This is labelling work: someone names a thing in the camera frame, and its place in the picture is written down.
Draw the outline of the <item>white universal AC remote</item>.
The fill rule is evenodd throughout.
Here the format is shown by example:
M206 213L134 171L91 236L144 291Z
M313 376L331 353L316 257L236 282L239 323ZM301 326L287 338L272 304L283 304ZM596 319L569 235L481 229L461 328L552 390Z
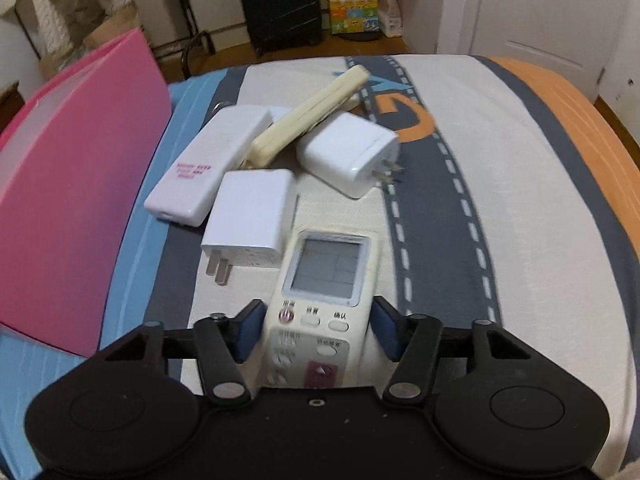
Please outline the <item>white universal AC remote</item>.
M381 259L371 231L297 230L262 328L262 382L355 387Z

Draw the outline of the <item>pink cardboard box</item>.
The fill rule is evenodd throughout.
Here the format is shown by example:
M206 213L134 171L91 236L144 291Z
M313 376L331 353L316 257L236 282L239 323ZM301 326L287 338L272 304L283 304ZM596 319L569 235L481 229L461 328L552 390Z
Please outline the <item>pink cardboard box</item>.
M78 356L100 342L139 188L171 115L140 30L37 90L1 136L1 323Z

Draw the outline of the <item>white room door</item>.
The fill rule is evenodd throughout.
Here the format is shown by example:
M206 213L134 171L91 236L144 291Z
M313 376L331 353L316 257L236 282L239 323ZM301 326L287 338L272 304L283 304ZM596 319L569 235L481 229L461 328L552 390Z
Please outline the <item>white room door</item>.
M442 0L437 50L502 56L598 93L630 0Z

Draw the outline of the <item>white charger prongs front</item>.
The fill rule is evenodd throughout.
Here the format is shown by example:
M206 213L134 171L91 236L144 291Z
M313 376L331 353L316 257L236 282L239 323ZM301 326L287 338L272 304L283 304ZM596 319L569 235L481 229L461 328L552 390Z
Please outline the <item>white charger prongs front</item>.
M207 273L224 286L233 268L277 269L298 200L288 169L234 170L222 178L201 248Z

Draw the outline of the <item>white charger prongs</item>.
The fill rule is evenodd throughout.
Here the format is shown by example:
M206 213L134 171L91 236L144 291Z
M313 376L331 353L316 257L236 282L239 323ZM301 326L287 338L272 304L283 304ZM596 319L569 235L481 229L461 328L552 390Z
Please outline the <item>white charger prongs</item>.
M288 169L234 170L222 178L201 248L207 273L224 286L233 268L277 269L298 200Z
M398 134L349 112L337 112L296 143L303 170L359 200L398 162Z

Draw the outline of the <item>white box pink text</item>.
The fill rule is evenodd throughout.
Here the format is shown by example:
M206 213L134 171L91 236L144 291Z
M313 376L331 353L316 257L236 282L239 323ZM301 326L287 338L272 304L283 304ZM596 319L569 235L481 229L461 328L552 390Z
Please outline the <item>white box pink text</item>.
M200 226L213 207L224 174L238 168L248 147L272 124L268 107L222 108L154 186L144 208L157 219Z

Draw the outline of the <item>striped blue white bedsheet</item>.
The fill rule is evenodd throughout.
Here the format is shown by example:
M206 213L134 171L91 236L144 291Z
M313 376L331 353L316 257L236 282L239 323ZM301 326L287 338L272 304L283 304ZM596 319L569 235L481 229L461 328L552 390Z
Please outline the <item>striped blue white bedsheet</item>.
M361 200L298 174L296 226L379 230L376 294L446 326L502 324L605 402L598 474L639 460L639 170L572 84L507 58L311 58L165 87L171 118L114 262L100 347L143 319L183 328L269 299L277 272L235 269L215 285L202 231L160 222L142 203L218 103L294 108L356 63L372 75L357 112L402 137L405 170ZM21 336L1 335L1 471L32 479L27 405L82 358Z

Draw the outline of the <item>white charger prongs right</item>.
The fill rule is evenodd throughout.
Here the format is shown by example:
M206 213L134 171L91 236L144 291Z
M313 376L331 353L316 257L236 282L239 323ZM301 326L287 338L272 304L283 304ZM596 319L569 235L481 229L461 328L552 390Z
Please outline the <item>white charger prongs right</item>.
M349 112L337 112L296 143L303 170L359 200L398 162L398 134Z

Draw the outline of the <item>cream yellowed remote control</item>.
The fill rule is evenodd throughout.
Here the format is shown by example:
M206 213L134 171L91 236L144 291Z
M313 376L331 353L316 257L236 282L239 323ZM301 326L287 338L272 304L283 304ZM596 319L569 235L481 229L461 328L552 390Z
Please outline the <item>cream yellowed remote control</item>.
M303 136L343 106L369 80L362 65L352 66L326 88L276 120L252 141L244 158L245 169L264 169L284 148Z

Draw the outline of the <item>black metal clothes rack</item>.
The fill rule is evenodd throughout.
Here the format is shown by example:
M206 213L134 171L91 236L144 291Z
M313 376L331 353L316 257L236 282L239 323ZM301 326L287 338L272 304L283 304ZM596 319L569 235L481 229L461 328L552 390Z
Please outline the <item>black metal clothes rack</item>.
M155 61L167 82L177 82L192 76L192 53L207 58L216 53L212 35L201 29L190 0L163 0L172 37L152 47Z

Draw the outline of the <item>colourful cartoon gift bag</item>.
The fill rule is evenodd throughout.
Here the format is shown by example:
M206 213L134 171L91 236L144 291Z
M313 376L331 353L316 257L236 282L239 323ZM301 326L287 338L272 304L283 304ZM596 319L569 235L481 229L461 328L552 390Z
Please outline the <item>colourful cartoon gift bag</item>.
M326 0L332 35L379 32L378 0Z

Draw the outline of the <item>black hard-shell suitcase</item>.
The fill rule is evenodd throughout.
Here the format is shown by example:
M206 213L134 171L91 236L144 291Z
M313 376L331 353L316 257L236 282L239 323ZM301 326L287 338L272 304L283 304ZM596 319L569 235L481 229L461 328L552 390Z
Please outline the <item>black hard-shell suitcase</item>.
M241 0L256 55L314 46L322 40L320 0Z

